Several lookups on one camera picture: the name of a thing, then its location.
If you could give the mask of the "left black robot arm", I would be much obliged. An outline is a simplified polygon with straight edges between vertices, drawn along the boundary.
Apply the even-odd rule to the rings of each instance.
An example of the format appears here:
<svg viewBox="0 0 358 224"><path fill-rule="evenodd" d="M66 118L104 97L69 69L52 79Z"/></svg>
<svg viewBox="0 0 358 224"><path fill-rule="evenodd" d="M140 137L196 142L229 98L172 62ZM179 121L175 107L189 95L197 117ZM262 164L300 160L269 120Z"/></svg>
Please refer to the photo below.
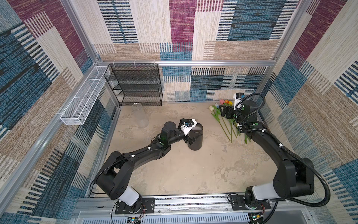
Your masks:
<svg viewBox="0 0 358 224"><path fill-rule="evenodd" d="M94 183L111 199L125 204L129 213L144 212L147 207L143 197L131 186L130 178L135 169L153 160L159 160L169 153L171 145L184 141L187 146L197 151L203 143L203 126L195 119L181 119L176 125L168 121L161 133L157 134L151 143L139 150L110 154L94 178Z"/></svg>

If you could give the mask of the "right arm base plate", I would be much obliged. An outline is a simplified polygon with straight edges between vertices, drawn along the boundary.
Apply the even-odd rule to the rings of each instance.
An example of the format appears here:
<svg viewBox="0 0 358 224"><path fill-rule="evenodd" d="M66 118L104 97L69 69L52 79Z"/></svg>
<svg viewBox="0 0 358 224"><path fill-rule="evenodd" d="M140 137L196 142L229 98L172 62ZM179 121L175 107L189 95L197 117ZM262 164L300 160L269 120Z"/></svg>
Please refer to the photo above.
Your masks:
<svg viewBox="0 0 358 224"><path fill-rule="evenodd" d="M248 210L270 210L271 205L268 200L251 200L246 198L245 194L230 193L227 200L231 204L233 211Z"/></svg>

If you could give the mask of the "dark grey cylindrical vase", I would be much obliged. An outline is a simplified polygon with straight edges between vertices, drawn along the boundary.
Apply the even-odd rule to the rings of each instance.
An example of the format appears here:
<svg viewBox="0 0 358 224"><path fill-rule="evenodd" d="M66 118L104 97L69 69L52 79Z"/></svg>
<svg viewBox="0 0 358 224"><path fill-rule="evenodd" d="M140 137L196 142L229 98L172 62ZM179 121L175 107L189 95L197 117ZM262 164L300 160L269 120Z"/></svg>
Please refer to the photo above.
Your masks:
<svg viewBox="0 0 358 224"><path fill-rule="evenodd" d="M203 144L203 126L198 123L188 134L188 147L193 151L201 149Z"/></svg>

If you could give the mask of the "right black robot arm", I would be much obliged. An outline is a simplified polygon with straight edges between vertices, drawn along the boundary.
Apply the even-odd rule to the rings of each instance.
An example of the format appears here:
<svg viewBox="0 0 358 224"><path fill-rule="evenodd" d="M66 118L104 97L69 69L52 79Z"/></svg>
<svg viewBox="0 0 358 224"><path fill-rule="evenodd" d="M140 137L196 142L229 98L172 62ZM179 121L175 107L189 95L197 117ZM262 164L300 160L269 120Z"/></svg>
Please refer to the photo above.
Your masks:
<svg viewBox="0 0 358 224"><path fill-rule="evenodd" d="M238 129L257 143L277 167L274 179L267 184L247 187L245 204L249 208L259 206L268 199L289 199L314 193L314 174L298 159L284 151L283 145L271 135L264 123L256 115L249 113L257 109L256 102L247 100L240 110L234 106L221 105L221 116L233 119Z"/></svg>

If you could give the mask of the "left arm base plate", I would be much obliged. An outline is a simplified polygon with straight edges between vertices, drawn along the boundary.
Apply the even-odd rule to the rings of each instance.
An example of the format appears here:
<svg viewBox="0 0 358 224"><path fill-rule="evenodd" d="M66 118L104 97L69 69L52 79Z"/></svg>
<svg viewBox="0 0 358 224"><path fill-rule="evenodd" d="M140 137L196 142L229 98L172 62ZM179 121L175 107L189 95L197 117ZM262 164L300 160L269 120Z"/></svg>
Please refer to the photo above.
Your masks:
<svg viewBox="0 0 358 224"><path fill-rule="evenodd" d="M155 198L154 197L140 197L139 200L132 206L127 205L123 201L116 203L115 214L151 214L154 213Z"/></svg>

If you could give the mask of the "cream white tulip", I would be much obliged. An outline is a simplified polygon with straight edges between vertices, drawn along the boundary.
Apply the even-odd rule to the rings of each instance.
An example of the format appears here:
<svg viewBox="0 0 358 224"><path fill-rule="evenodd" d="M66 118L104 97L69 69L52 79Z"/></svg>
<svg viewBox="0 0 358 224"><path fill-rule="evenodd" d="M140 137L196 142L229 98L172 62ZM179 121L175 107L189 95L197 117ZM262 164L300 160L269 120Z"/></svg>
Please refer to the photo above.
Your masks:
<svg viewBox="0 0 358 224"><path fill-rule="evenodd" d="M219 109L216 107L216 106L213 106L211 105L209 107L209 110L211 111L211 115L215 118L215 120L219 123L219 125L221 126L224 134L226 135L226 137L228 138L228 140L230 140L229 136L227 135L224 127L222 126L222 123L221 123L221 120L220 120L220 117L221 117L221 114L219 112Z"/></svg>

